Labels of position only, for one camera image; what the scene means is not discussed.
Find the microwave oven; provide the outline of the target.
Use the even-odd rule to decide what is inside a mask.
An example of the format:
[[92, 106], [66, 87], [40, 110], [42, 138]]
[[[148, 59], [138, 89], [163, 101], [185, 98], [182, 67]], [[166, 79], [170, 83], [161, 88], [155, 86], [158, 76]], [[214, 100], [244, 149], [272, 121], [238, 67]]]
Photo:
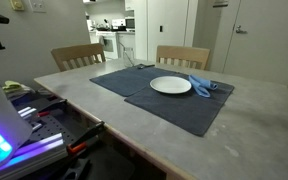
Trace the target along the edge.
[[135, 28], [135, 19], [134, 18], [126, 18], [126, 28], [127, 29], [134, 29]]

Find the small dark utensil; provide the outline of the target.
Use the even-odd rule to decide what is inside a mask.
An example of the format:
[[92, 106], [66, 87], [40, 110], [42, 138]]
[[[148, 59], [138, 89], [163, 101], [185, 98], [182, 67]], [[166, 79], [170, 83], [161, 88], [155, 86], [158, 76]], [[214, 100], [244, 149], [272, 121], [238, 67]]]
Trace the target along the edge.
[[148, 67], [154, 67], [155, 65], [141, 65], [138, 66], [137, 69], [144, 69], [144, 68], [148, 68]]

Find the black orange clamp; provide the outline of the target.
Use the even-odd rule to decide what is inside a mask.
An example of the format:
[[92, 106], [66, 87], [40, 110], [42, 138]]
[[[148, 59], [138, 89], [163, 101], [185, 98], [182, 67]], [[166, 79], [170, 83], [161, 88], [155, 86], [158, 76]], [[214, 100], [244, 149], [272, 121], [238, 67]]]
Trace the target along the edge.
[[71, 155], [75, 155], [75, 154], [81, 152], [82, 150], [84, 150], [87, 147], [87, 145], [86, 145], [87, 140], [97, 136], [98, 134], [100, 134], [104, 130], [105, 130], [105, 128], [104, 128], [104, 122], [103, 121], [95, 124], [92, 128], [87, 130], [81, 137], [79, 137], [75, 142], [73, 142], [72, 144], [69, 144], [67, 146], [68, 153]]

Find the dark grey mat far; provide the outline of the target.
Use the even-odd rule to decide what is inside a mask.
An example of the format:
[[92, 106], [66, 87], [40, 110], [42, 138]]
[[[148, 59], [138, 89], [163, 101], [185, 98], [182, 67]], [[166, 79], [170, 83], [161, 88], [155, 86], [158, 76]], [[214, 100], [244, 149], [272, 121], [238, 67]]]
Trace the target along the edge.
[[143, 69], [131, 67], [92, 78], [91, 82], [123, 97], [129, 97], [147, 87], [153, 79], [171, 75], [174, 72], [153, 66]]

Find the white stove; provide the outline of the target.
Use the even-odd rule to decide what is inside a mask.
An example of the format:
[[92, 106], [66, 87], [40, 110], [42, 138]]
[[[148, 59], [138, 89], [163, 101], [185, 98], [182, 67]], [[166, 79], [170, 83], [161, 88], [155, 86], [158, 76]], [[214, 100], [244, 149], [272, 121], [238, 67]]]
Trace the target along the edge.
[[117, 34], [110, 31], [97, 31], [98, 41], [103, 45], [104, 55], [107, 59], [118, 58]]

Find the white round plate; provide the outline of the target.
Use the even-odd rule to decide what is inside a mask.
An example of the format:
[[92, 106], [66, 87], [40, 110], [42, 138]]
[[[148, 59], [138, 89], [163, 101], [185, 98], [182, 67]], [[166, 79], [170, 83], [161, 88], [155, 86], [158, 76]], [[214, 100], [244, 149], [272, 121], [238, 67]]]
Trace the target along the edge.
[[188, 80], [176, 76], [162, 76], [155, 78], [150, 82], [150, 86], [154, 90], [166, 94], [185, 93], [192, 87]]

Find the wall light switch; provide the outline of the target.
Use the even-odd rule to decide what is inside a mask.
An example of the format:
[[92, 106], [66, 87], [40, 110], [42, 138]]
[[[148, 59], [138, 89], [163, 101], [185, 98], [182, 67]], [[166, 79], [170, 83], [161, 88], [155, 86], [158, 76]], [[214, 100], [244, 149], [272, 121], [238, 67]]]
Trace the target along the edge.
[[44, 4], [44, 0], [29, 0], [31, 9], [36, 13], [45, 13], [46, 8]]

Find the yellow green cloth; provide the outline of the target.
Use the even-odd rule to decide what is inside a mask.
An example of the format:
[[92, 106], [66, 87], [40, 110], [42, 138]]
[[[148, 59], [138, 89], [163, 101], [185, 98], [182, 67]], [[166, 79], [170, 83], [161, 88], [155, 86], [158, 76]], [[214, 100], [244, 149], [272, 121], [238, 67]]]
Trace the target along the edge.
[[16, 82], [16, 81], [6, 81], [5, 85], [2, 87], [2, 89], [8, 93], [8, 92], [13, 92], [13, 91], [17, 91], [17, 90], [21, 90], [22, 86], [20, 83]]

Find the dark grey mat near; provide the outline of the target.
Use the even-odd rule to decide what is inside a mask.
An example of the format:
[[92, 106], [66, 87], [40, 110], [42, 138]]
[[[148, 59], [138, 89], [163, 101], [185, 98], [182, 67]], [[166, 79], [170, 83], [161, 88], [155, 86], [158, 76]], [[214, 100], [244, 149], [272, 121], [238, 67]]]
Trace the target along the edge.
[[[189, 81], [189, 76], [180, 77]], [[149, 84], [125, 101], [191, 134], [203, 136], [234, 90], [232, 85], [212, 82], [216, 83], [218, 88], [209, 91], [209, 98], [198, 95], [193, 87], [185, 93], [166, 94], [154, 90]]]

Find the blue towel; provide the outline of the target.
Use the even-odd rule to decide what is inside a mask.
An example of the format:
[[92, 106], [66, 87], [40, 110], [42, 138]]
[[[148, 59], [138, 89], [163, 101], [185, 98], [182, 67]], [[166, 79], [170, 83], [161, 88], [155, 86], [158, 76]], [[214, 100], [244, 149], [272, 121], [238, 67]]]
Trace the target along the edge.
[[208, 79], [204, 79], [196, 75], [190, 75], [189, 82], [191, 83], [192, 87], [198, 95], [206, 98], [210, 97], [210, 90], [216, 90], [218, 88], [218, 85], [216, 83], [213, 83]]

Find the dark grey mat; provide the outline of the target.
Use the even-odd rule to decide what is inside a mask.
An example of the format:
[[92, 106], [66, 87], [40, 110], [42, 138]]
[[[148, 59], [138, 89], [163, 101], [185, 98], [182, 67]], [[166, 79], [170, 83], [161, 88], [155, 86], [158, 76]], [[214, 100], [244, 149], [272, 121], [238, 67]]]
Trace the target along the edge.
[[143, 69], [131, 67], [92, 78], [91, 82], [123, 97], [129, 97], [147, 87], [153, 79], [171, 75], [174, 72], [153, 66]]
[[[189, 76], [180, 77], [189, 81]], [[198, 95], [193, 87], [185, 93], [166, 94], [154, 90], [149, 84], [125, 101], [191, 134], [203, 136], [234, 90], [232, 85], [212, 82], [216, 83], [218, 88], [209, 91], [209, 98]]]

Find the clear glass jar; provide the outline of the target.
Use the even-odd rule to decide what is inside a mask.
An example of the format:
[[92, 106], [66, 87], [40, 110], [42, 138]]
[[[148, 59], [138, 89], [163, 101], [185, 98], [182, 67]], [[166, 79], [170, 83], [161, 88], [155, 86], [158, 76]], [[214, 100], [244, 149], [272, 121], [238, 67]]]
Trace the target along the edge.
[[123, 59], [124, 65], [126, 67], [133, 67], [134, 66], [134, 57], [133, 57], [133, 49], [129, 47], [125, 47], [123, 50]]

